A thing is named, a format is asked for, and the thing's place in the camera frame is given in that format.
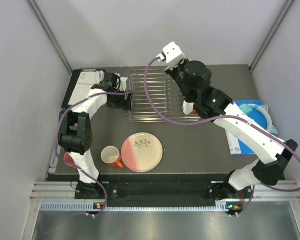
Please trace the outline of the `metal wire dish rack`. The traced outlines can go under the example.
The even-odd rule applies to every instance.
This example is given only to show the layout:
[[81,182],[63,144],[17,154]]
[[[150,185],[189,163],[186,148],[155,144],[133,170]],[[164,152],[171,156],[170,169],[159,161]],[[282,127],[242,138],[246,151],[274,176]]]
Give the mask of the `metal wire dish rack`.
[[[144,88],[146,68],[128,71],[129,89],[137,88],[132,96],[131,110],[126,112],[132,123],[164,122],[152,108]],[[147,74],[148,94],[156,109],[166,118],[184,123],[197,122],[201,118],[197,114],[186,115],[183,112],[183,95],[177,83],[165,73],[164,66],[152,66]]]

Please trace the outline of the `small white bowl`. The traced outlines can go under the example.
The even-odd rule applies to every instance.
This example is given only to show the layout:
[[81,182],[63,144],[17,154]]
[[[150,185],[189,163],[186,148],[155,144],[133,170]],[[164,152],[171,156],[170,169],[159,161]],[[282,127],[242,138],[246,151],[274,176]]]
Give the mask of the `small white bowl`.
[[193,102],[184,101],[182,105],[182,110],[185,115],[194,115],[197,113],[196,110],[194,109]]

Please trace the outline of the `pink cream floral plate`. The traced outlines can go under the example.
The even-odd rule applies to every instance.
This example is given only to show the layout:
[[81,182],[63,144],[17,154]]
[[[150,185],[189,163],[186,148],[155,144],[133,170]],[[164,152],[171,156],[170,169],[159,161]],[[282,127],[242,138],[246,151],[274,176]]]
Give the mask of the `pink cream floral plate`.
[[128,169],[136,173],[145,173],[160,164],[164,150],[156,136],[140,132],[129,136],[124,141],[120,153]]

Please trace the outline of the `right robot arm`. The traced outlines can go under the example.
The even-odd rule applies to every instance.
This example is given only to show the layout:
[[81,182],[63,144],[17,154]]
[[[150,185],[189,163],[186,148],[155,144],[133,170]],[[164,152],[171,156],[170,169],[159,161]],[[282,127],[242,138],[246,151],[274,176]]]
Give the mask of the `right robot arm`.
[[250,165],[229,174],[223,185],[224,194],[235,198],[250,185],[276,186],[298,144],[273,136],[248,117],[227,94],[212,87],[212,72],[204,63],[182,56],[167,61],[165,73],[177,83],[186,115],[196,113],[203,120],[225,129],[258,157]]

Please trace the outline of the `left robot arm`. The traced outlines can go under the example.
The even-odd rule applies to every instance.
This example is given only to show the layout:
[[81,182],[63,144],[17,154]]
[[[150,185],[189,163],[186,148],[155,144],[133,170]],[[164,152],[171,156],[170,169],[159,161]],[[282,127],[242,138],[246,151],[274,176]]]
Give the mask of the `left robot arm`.
[[78,170],[76,199],[104,196],[104,187],[97,182],[100,172],[91,153],[91,119],[103,106],[125,111],[131,109],[133,93],[127,89],[127,81],[127,77],[105,70],[77,69],[72,72],[59,114],[55,146],[64,149],[65,163]]

